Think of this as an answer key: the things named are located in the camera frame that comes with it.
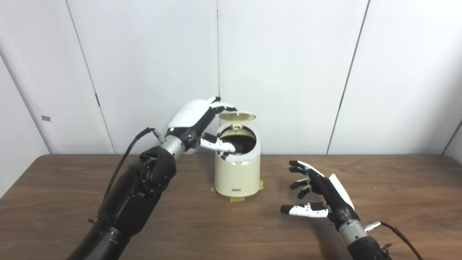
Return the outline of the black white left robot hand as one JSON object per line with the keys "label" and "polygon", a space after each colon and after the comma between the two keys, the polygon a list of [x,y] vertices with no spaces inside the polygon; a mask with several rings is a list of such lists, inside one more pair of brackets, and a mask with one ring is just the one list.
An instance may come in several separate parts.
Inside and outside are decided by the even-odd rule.
{"label": "black white left robot hand", "polygon": [[221,102],[220,97],[187,102],[168,124],[165,142],[161,144],[161,147],[175,158],[198,147],[227,153],[242,152],[244,150],[242,145],[226,143],[218,136],[206,133],[206,129],[216,115],[224,111],[236,110],[233,105]]}

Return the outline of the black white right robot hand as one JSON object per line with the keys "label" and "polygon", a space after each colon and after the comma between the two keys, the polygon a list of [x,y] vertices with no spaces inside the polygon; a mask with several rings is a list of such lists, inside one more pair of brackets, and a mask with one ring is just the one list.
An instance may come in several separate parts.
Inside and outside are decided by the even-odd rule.
{"label": "black white right robot hand", "polygon": [[311,218],[326,217],[335,225],[336,230],[339,230],[343,224],[351,224],[354,220],[360,221],[348,193],[335,174],[326,177],[312,165],[302,161],[289,161],[289,165],[290,172],[298,172],[305,176],[305,178],[290,185],[292,190],[302,188],[297,194],[297,198],[303,199],[307,194],[313,192],[321,195],[324,202],[282,205],[280,208],[282,214]]}

